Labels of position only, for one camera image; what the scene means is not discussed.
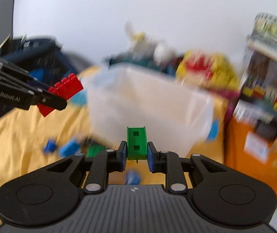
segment green 3d-printed part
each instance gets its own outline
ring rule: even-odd
[[[87,157],[95,157],[98,152],[104,151],[105,149],[106,147],[101,144],[98,144],[98,143],[92,144],[89,146]]]
[[[146,128],[127,127],[128,160],[147,159],[147,135]]]

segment white paper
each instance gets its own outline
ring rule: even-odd
[[[263,164],[268,161],[268,143],[252,132],[249,132],[246,136],[244,151]]]

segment clear plastic bin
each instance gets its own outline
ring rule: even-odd
[[[175,83],[167,75],[130,65],[116,66],[82,80],[88,91],[91,130],[119,144],[127,127],[146,127],[158,151],[185,157],[205,140],[213,121],[213,99],[198,89]]]

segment red lego brick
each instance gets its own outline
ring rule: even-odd
[[[73,97],[79,91],[83,90],[81,82],[78,80],[77,76],[74,74],[69,74],[68,78],[63,78],[61,84],[56,84],[56,90],[58,94],[68,100]]]
[[[55,88],[53,88],[53,87],[50,87],[50,88],[48,89],[48,92],[50,92],[50,93],[52,93],[52,94],[57,94]],[[46,117],[48,114],[50,114],[52,111],[54,111],[53,108],[50,108],[50,107],[45,106],[45,105],[42,105],[42,104],[40,104],[40,103],[37,104],[37,107],[38,107],[38,109],[39,109],[39,112],[40,112],[44,117]]]
[[[37,104],[37,107],[39,109],[39,112],[46,117],[48,114],[50,114],[52,111],[54,111],[53,108],[50,108],[48,106],[42,105],[40,103]]]
[[[64,98],[65,100],[68,100],[81,90],[83,90],[83,86],[78,80],[77,76],[75,74],[69,74],[68,77],[63,78],[61,82],[57,82],[54,87],[50,87],[48,91],[52,94],[56,94]],[[54,110],[53,108],[42,105],[40,103],[38,103],[37,106],[40,113],[44,117],[46,117]]]

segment white wall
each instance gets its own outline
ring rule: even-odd
[[[277,15],[277,0],[15,0],[14,35],[55,35],[99,62],[127,48],[130,19],[178,51],[221,51],[238,63],[258,12]]]

